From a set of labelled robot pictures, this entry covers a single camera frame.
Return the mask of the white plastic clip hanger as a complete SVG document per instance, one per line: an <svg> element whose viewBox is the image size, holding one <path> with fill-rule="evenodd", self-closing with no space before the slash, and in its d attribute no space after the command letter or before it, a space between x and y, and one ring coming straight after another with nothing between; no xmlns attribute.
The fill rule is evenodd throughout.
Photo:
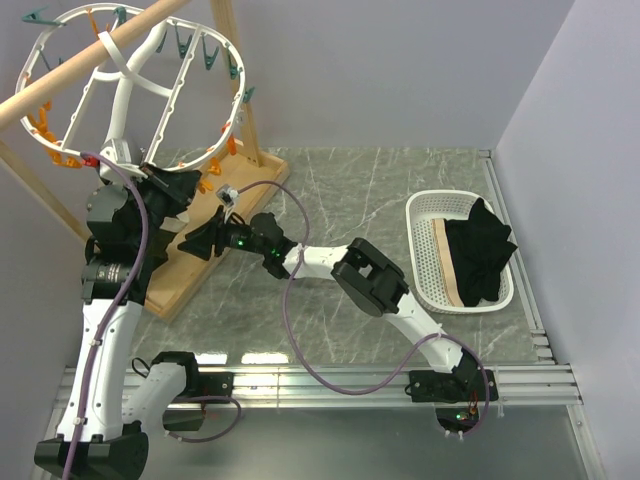
<svg viewBox="0 0 640 480"><path fill-rule="evenodd" d="M127 21L113 28L113 10L124 5ZM40 58L52 37L82 20L88 20L86 9L91 8L100 30L99 38L93 37L96 45L103 48L103 55L87 67L74 64L70 59L48 71ZM81 158L81 147L85 140L79 133L95 119L105 127L103 144L110 139L125 139L134 143L143 153L142 163L154 165L159 148L168 137L168 127L176 115L180 96L186 90L187 78L196 59L201 57L201 36L206 35L208 49L220 47L214 64L224 61L227 67L226 50L234 56L239 76L229 80L235 91L230 101L226 117L214 121L215 136L204 151L185 160L176 160L167 166L169 172L199 170L207 167L209 159L227 152L226 142L233 135L236 140L237 115L245 115L243 95L251 88L247 81L246 66L239 49L230 37L218 30L192 20L181 19L166 11L157 14L145 25L139 24L139 16L147 16L147 10L121 2L85 3L51 18L56 26L39 25L42 30L33 43L20 71L12 97L2 105L1 116L6 118L9 108L29 93L31 103L21 109L18 120L26 133L45 151L46 148L71 156L86 166ZM181 37L193 34L193 41L185 59L180 59L177 51L173 25L181 30ZM161 53L156 53L164 32L167 38ZM39 135L29 122L27 115L38 118L39 108L52 101L48 112L49 129L57 141L51 143ZM231 131L221 133L221 128L231 123Z"/></svg>

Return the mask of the olive green underwear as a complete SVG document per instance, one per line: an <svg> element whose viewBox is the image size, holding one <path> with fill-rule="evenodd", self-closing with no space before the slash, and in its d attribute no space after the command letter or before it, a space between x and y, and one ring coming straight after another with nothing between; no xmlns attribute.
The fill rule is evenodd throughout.
<svg viewBox="0 0 640 480"><path fill-rule="evenodd" d="M186 211L164 218L159 229L151 236L147 249L146 264L151 273L168 261L167 249L169 245L186 228L189 221L189 214Z"/></svg>

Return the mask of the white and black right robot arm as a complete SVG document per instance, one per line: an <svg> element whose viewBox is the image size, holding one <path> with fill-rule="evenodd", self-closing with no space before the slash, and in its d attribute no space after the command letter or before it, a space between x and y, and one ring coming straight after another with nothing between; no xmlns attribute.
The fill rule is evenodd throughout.
<svg viewBox="0 0 640 480"><path fill-rule="evenodd" d="M271 213L259 213L247 223L225 217L223 208L205 224L188 233L178 249L208 260L227 249L263 257L263 268L274 278L285 280L281 311L290 344L307 372L323 386L344 395L367 395L386 386L417 353L440 374L442 391L460 400L472 392L476 378L490 387L486 368L472 350L447 334L410 291L403 271L379 249L363 238L346 246L317 247L287 238ZM364 390L346 390L322 378L304 358L294 338L288 317L289 292L299 279L335 282L355 306L373 318L394 326L411 343L400 365L380 384Z"/></svg>

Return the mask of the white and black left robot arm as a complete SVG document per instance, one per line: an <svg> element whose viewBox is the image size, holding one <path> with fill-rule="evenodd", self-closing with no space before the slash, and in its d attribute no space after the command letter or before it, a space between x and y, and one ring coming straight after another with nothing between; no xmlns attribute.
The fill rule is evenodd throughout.
<svg viewBox="0 0 640 480"><path fill-rule="evenodd" d="M173 236L166 219L184 213L199 171L146 166L123 172L87 200L86 265L82 275L82 344L66 410L53 438L37 444L36 465L60 479L138 479L153 437L174 399L189 402L202 388L191 353L162 353L130 397L124 396L129 350L153 272Z"/></svg>

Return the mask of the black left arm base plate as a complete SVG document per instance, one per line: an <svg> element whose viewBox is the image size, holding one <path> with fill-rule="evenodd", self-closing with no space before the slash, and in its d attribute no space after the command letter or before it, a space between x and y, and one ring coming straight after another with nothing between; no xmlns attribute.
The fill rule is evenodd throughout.
<svg viewBox="0 0 640 480"><path fill-rule="evenodd" d="M197 397L206 397L205 404L229 403L234 387L234 374L228 371L199 374Z"/></svg>

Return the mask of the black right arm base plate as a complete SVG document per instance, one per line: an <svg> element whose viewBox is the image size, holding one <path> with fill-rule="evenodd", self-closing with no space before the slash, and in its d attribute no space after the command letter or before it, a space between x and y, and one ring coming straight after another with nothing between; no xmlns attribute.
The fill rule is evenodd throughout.
<svg viewBox="0 0 640 480"><path fill-rule="evenodd" d="M413 403L462 403L471 400L485 401L489 392L489 401L499 399L494 372L476 369L466 378L454 374L437 373L432 370L411 370L409 383L404 392Z"/></svg>

